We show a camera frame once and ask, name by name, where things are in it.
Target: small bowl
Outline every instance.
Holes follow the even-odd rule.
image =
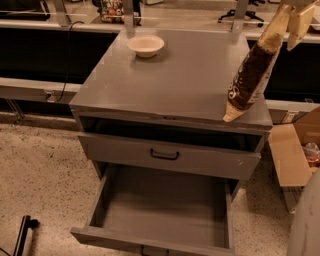
[[[164,41],[153,35],[135,36],[128,41],[127,46],[139,57],[150,58],[164,46]]]

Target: gray cabinet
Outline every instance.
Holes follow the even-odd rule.
[[[142,255],[234,255],[232,198],[272,127],[263,97],[235,122],[222,120],[246,39],[146,32],[165,39],[161,53],[135,57],[122,31],[70,103],[101,179],[88,221],[71,233],[84,244]],[[199,69],[206,77],[195,85],[195,75],[182,71],[197,63],[206,64]]]

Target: black wire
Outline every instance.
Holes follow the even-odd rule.
[[[4,252],[4,253],[7,254],[8,256],[11,256],[9,253],[7,253],[5,250],[3,250],[1,247],[0,247],[0,251]]]
[[[72,31],[72,28],[75,24],[78,24],[78,23],[81,23],[81,24],[84,24],[84,22],[82,21],[76,21],[76,22],[73,22],[69,28],[69,31],[68,31],[68,37],[67,37],[67,45],[68,45],[68,64],[67,64],[67,73],[66,73],[66,77],[65,77],[65,82],[64,82],[64,85],[63,85],[63,89],[62,89],[62,92],[61,92],[61,95],[59,97],[59,99],[57,99],[56,101],[54,101],[55,103],[59,102],[63,95],[64,95],[64,92],[65,92],[65,89],[66,89],[66,85],[67,85],[67,81],[68,81],[68,78],[69,78],[69,72],[70,72],[70,59],[71,59],[71,47],[70,47],[70,34],[71,34],[71,31]]]

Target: open drawer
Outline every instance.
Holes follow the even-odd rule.
[[[83,244],[141,255],[234,255],[226,179],[109,166],[84,228]]]
[[[92,133],[78,137],[93,161],[236,180],[249,179],[260,160],[259,153],[241,150]]]

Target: drawer handle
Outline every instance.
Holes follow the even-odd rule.
[[[164,160],[177,160],[180,156],[179,152],[176,152],[174,155],[172,156],[168,156],[168,153],[160,153],[160,152],[156,152],[153,148],[150,149],[150,156],[153,158],[158,158],[158,159],[164,159]]]
[[[144,246],[142,245],[141,248],[140,248],[140,255],[141,255],[141,256],[150,256],[150,255],[148,255],[148,254],[145,254],[145,253],[143,252],[143,250],[144,250]],[[169,256],[169,250],[166,250],[166,256]]]

